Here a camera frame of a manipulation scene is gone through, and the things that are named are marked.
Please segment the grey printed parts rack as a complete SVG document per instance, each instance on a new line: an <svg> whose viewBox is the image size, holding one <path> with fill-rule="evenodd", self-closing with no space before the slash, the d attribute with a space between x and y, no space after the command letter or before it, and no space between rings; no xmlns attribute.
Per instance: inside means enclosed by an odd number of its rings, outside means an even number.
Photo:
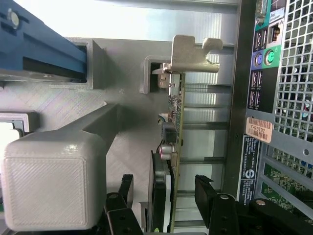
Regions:
<svg viewBox="0 0 313 235"><path fill-rule="evenodd" d="M148 197L151 150L160 141L164 92L144 92L152 63L170 60L162 41L71 38L85 47L86 83L4 81L0 119L25 119L29 132L0 147L7 226L21 235L81 234L99 221L123 174L134 199ZM1 139L8 135L0 130Z"/></svg>

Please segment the pink service tag sticker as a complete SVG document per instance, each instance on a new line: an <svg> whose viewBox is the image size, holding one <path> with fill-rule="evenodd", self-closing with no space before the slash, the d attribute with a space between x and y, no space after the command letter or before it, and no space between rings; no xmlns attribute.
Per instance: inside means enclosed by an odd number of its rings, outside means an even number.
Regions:
<svg viewBox="0 0 313 235"><path fill-rule="evenodd" d="M246 134L265 143L270 143L273 124L253 117L246 118Z"/></svg>

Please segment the open dark PC case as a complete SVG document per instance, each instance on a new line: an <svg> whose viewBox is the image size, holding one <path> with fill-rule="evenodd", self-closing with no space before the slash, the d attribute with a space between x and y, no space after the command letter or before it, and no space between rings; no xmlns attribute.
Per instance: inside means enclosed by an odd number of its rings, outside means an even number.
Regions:
<svg viewBox="0 0 313 235"><path fill-rule="evenodd" d="M273 124L270 143L247 117ZM313 225L313 0L240 0L223 191Z"/></svg>

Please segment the hard disk with blue carrier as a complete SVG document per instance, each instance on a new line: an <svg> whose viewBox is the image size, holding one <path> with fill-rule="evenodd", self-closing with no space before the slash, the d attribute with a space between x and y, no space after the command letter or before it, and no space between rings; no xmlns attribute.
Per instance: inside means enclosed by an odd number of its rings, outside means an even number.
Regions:
<svg viewBox="0 0 313 235"><path fill-rule="evenodd" d="M14 0L0 0L0 69L87 81L87 52Z"/></svg>

